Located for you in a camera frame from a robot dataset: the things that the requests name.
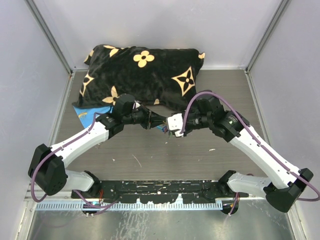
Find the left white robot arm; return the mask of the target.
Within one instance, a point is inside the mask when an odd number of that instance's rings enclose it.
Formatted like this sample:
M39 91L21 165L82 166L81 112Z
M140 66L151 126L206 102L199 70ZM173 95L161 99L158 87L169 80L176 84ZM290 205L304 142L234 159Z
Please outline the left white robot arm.
M100 180L89 171L77 172L67 167L89 149L123 131L126 125L140 125L149 130L165 120L164 116L136 102L134 96L122 94L110 110L95 112L87 128L52 146L36 147L28 170L31 196L35 197L35 186L38 186L46 196L66 190L82 192L88 198L97 197L102 189Z

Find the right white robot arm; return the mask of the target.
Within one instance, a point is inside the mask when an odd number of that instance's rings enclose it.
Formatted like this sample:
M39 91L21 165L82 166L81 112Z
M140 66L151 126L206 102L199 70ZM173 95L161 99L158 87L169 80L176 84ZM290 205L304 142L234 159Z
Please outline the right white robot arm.
M219 179L219 191L225 197L246 193L264 198L276 210L287 213L306 187L311 187L314 174L308 168L298 168L276 152L254 127L234 108L224 110L228 102L219 95L203 91L188 103L183 115L181 134L208 128L246 154L265 177L241 174L229 170Z

